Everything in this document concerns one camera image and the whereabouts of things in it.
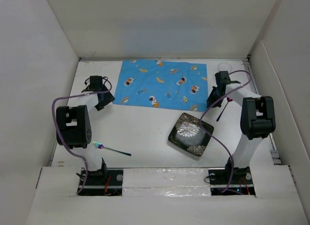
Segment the blue space-print cloth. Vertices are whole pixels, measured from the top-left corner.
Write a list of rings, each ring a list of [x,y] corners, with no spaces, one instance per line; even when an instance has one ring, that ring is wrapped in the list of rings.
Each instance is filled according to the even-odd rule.
[[[125,60],[114,104],[204,112],[207,97],[206,64]]]

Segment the black floral square plate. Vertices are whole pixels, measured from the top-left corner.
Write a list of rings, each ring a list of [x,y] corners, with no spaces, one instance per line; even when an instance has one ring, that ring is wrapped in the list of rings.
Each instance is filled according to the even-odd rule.
[[[168,141],[176,147],[190,153],[191,155],[200,158],[210,142],[210,135],[205,133],[208,131],[211,135],[214,132],[214,127],[204,121],[192,116],[188,113],[182,113],[174,124]]]

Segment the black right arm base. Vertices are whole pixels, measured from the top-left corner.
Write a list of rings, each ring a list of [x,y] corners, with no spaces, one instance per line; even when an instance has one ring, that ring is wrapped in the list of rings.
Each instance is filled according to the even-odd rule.
[[[230,159],[222,168],[208,169],[204,181],[210,184],[211,195],[256,195],[250,167],[232,168]]]

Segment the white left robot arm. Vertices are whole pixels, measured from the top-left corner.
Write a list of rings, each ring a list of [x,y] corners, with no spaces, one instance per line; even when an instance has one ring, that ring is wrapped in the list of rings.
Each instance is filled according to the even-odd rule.
[[[78,95],[59,97],[52,102],[52,118],[56,129],[56,140],[66,151],[79,158],[86,171],[92,171],[91,179],[104,184],[108,173],[101,168],[102,160],[92,147],[92,128],[89,112],[102,110],[114,101],[110,92],[112,84],[106,76],[93,75],[84,82],[86,88]]]

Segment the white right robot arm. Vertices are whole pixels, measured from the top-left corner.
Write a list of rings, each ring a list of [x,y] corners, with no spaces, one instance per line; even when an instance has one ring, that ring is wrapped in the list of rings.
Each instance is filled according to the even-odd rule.
[[[231,80],[230,73],[215,74],[216,86],[208,99],[207,108],[221,107],[224,98],[229,97],[241,106],[241,138],[235,152],[225,166],[224,178],[229,183],[241,179],[241,171],[249,167],[255,150],[263,139],[276,128],[274,101],[271,96],[261,96],[247,90],[239,81]]]

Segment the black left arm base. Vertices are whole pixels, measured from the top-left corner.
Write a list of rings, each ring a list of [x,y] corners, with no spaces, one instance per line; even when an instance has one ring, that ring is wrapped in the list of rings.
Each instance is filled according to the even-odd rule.
[[[101,167],[86,173],[82,168],[79,177],[77,194],[79,196],[122,196],[124,170],[122,168],[107,168],[102,159]]]

